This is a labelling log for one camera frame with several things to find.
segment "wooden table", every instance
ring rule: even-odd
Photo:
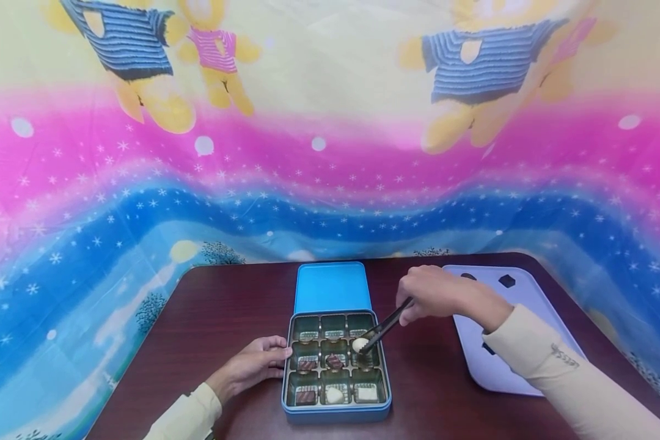
[[[589,359],[660,417],[660,398],[535,260],[521,254],[364,260],[379,319],[394,310],[398,280],[414,265],[507,265],[528,270]],[[89,440],[141,440],[179,395],[243,346],[288,333],[299,263],[211,266],[183,277],[109,400]],[[215,426],[218,440],[575,439],[543,398],[494,394],[469,376],[452,319],[426,319],[384,342],[394,406],[372,425],[295,427],[280,381],[249,390]]]

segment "striped shirt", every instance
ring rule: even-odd
[[[450,31],[423,37],[426,71],[436,69],[431,101],[454,99],[468,105],[493,101],[517,93],[530,64],[567,20],[545,20],[526,26]],[[463,43],[481,41],[477,58],[470,64],[460,57]]]
[[[227,31],[200,31],[194,27],[188,34],[199,52],[200,65],[205,68],[219,70],[224,73],[236,73],[235,54],[237,53],[237,36]]]
[[[571,59],[571,57],[577,55],[579,45],[586,40],[595,25],[596,18],[594,17],[585,18],[579,22],[570,36],[557,47],[557,52],[552,59],[552,64],[560,63],[561,61]]]
[[[164,51],[166,21],[174,14],[170,10],[130,9],[101,1],[61,0],[61,4],[93,46],[104,69],[126,81],[173,75]],[[100,14],[104,27],[102,37],[86,23],[84,11]]]

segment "cartoon bear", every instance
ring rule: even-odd
[[[144,107],[170,133],[193,128],[194,107],[183,97],[164,50],[186,37],[182,18],[151,9],[152,0],[43,1],[42,12],[53,28],[88,40],[128,116],[144,123]]]
[[[598,6],[600,0],[590,1],[580,20],[572,20],[567,23],[565,41],[560,43],[554,57],[549,63],[543,80],[539,87],[533,90],[533,96],[540,94],[545,102],[562,101],[569,97],[574,89],[571,82],[574,57],[579,51],[580,45],[599,46],[607,43],[616,36],[618,29],[613,22],[600,20],[592,17],[592,10]]]
[[[178,5],[191,23],[188,41],[182,43],[178,56],[186,63],[200,64],[213,106],[228,108],[234,103],[242,115],[251,116],[254,105],[242,85],[236,61],[254,63],[261,56],[261,47],[247,37],[220,29],[224,0],[178,0]]]
[[[425,152],[446,152],[470,129],[474,147],[492,142],[508,120],[495,106],[521,90],[530,66],[567,23],[547,19],[558,1],[453,0],[452,31],[401,45],[403,68],[436,70],[436,117],[421,139]]]

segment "fabric backdrop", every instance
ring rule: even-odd
[[[195,265],[496,251],[660,393],[660,0],[0,1],[0,439]]]

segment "black tongs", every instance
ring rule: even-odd
[[[381,341],[381,338],[383,338],[387,333],[389,333],[389,330],[398,324],[398,319],[401,317],[401,312],[407,309],[411,304],[413,304],[413,298],[409,296],[406,298],[403,304],[398,307],[398,309],[389,315],[389,318],[386,318],[381,322],[381,324],[369,330],[367,333],[364,333],[361,338],[367,339],[368,342],[361,348],[361,350],[359,350],[359,354],[365,355],[370,352],[370,350],[372,350],[372,348],[376,346],[379,341]]]

